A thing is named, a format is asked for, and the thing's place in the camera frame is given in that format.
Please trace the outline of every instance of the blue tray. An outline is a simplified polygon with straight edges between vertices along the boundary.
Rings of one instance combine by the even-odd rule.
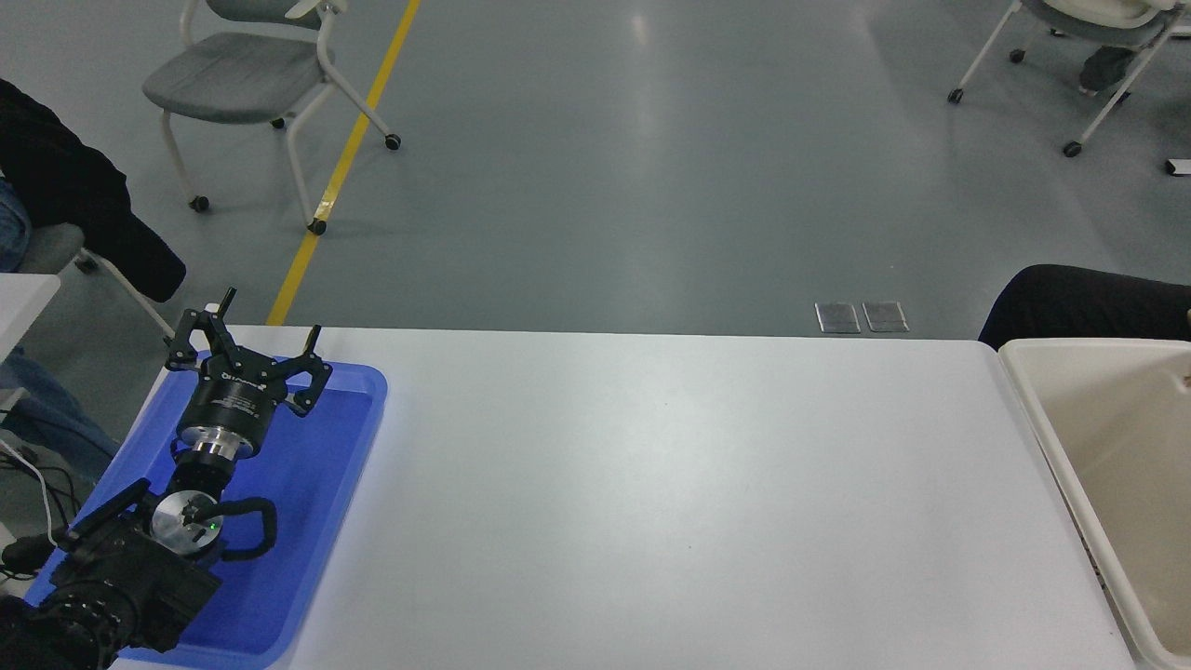
[[[276,503],[276,546],[256,561],[219,563],[212,569],[224,581],[223,587],[176,649],[167,653],[127,649],[120,658],[211,670],[260,670],[293,641],[360,478],[388,390],[375,369],[332,365],[335,372],[314,411],[298,419],[278,408],[261,453],[237,464],[224,496],[264,496]],[[310,377],[295,377],[294,388],[300,388],[303,380],[308,383]],[[164,490],[174,471],[169,457],[174,427],[197,383],[194,374],[166,377],[80,519],[141,477],[152,482],[152,491]],[[230,518],[224,533],[232,547],[255,546],[261,539],[260,518]],[[54,553],[29,590],[29,602],[39,603],[50,594],[50,572],[63,558],[61,551]]]

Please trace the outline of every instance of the white cable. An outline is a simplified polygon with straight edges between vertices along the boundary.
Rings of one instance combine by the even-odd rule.
[[[12,455],[12,458],[19,461],[25,465],[25,468],[32,470],[33,475],[37,475],[37,481],[42,483],[42,503],[45,505],[45,538],[50,540],[50,544],[55,547],[58,546],[58,544],[54,541],[54,518],[50,516],[50,489],[45,486],[45,477],[42,477],[42,471],[33,468],[33,464],[21,458],[20,455],[17,453],[17,450],[10,447],[8,443],[0,440],[0,447],[4,447],[5,451]]]

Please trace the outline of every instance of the beige bin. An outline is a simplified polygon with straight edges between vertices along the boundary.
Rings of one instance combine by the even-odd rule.
[[[1191,343],[1017,340],[1000,358],[1137,651],[1191,669]]]

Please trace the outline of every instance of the chair seat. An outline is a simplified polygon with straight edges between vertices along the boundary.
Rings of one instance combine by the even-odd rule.
[[[1146,21],[1137,27],[1112,27],[1102,23],[1084,20],[1055,8],[1056,5],[1077,5],[1077,2],[1072,2],[1071,0],[1022,0],[1022,5],[1037,17],[1039,20],[1054,29],[1074,37],[1115,46],[1141,46],[1146,44],[1162,30],[1166,20],[1166,14],[1156,11],[1147,11],[1143,14]],[[1098,20],[1111,23],[1105,17],[1099,17]]]
[[[82,228],[69,223],[35,227],[29,236],[29,248],[17,271],[23,274],[57,274],[82,249]]]
[[[1105,27],[1141,27],[1158,13],[1142,0],[1046,0],[1060,12]]]
[[[214,123],[281,117],[323,77],[314,43],[220,32],[158,68],[142,90],[169,112]]]

